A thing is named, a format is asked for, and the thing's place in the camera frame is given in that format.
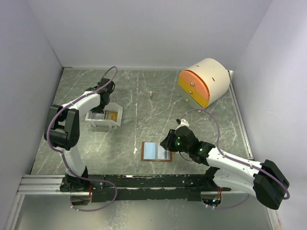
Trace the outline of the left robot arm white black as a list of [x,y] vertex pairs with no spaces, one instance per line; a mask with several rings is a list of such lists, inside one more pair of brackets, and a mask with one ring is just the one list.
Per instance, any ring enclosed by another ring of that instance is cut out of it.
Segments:
[[50,106],[44,139],[52,150],[60,154],[66,167],[60,191],[84,191],[89,187],[88,170],[77,147],[80,118],[90,111],[103,113],[114,89],[115,83],[112,80],[102,78],[96,86],[88,88],[71,102]]

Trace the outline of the white card tray box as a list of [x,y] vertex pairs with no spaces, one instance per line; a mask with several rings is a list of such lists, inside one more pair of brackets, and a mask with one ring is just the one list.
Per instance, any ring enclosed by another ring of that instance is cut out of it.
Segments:
[[109,103],[103,109],[103,113],[89,111],[85,121],[93,127],[120,127],[123,108],[117,103]]

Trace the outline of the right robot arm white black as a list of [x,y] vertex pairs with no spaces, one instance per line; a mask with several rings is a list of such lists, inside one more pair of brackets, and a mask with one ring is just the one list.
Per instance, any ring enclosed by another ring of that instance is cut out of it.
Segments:
[[203,179],[208,190],[235,189],[274,210],[290,197],[290,184],[273,161],[251,161],[223,152],[214,144],[198,140],[187,126],[169,130],[160,146],[171,152],[186,153],[194,162],[208,166],[213,173]]

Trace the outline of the brown leather card holder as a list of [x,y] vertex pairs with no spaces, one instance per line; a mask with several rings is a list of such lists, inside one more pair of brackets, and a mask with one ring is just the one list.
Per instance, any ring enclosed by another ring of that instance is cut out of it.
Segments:
[[172,161],[172,154],[169,150],[165,150],[158,142],[142,142],[142,161]]

